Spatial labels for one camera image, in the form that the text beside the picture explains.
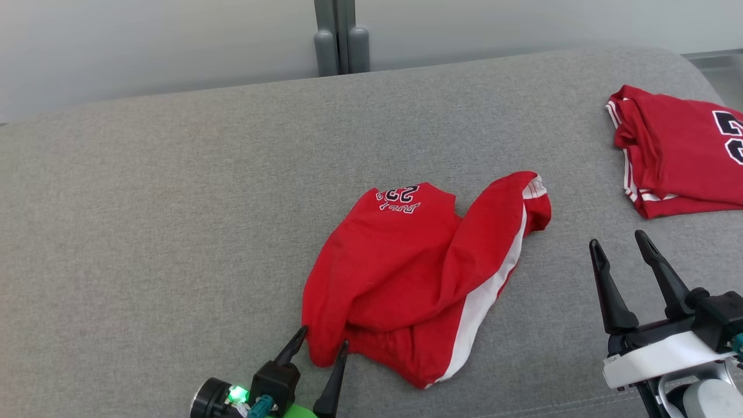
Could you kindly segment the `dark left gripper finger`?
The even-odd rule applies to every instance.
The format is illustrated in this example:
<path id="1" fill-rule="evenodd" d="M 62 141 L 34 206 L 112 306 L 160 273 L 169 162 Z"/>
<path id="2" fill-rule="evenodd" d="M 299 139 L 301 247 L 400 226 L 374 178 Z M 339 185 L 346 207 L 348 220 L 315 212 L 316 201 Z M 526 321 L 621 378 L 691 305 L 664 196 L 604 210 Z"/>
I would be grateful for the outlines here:
<path id="1" fill-rule="evenodd" d="M 279 354 L 276 355 L 274 362 L 276 362 L 277 365 L 280 366 L 289 365 L 294 355 L 300 351 L 302 345 L 304 344 L 307 332 L 308 327 L 301 326 L 299 330 L 297 330 L 297 332 L 294 334 L 294 336 L 289 339 L 289 342 L 287 342 L 286 346 L 284 346 Z"/>
<path id="2" fill-rule="evenodd" d="M 313 414 L 316 417 L 337 417 L 348 349 L 349 341 L 345 340 L 341 344 L 331 376 L 321 396 L 314 402 Z"/>

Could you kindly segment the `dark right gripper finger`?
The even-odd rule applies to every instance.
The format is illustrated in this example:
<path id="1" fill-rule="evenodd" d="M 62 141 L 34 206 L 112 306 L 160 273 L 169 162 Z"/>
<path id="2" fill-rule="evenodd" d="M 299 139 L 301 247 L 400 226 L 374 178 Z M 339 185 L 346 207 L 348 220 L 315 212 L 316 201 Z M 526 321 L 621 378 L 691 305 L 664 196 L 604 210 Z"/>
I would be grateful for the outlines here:
<path id="1" fill-rule="evenodd" d="M 684 319 L 694 315 L 694 309 L 686 304 L 686 297 L 690 293 L 682 279 L 666 257 L 656 247 L 655 243 L 643 230 L 634 231 L 635 241 L 645 264 L 652 268 L 658 286 L 666 304 L 664 309 L 668 319 Z"/>
<path id="2" fill-rule="evenodd" d="M 639 326 L 639 320 L 628 309 L 621 292 L 616 288 L 611 277 L 610 262 L 598 240 L 589 241 L 589 253 L 605 333 L 620 335 L 635 330 Z"/>

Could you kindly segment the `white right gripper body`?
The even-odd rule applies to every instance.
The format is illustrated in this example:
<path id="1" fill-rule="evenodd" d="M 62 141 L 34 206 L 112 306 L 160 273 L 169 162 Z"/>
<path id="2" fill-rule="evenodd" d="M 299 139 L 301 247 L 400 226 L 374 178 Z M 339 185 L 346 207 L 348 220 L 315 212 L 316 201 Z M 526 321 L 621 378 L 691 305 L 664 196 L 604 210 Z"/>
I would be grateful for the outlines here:
<path id="1" fill-rule="evenodd" d="M 734 357 L 730 343 L 717 351 L 703 342 L 692 330 L 693 321 L 685 318 L 621 327 L 604 320 L 609 336 L 608 355 L 603 361 L 607 386 L 619 389 Z"/>

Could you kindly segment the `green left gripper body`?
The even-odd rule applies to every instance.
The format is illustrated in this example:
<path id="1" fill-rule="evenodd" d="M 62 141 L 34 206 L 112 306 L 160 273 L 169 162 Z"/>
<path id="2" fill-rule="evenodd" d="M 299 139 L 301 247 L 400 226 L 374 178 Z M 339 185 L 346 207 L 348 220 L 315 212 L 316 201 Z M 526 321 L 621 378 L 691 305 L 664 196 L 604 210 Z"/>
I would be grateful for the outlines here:
<path id="1" fill-rule="evenodd" d="M 273 407 L 273 417 L 285 418 L 317 418 L 315 413 L 296 404 L 276 405 Z"/>

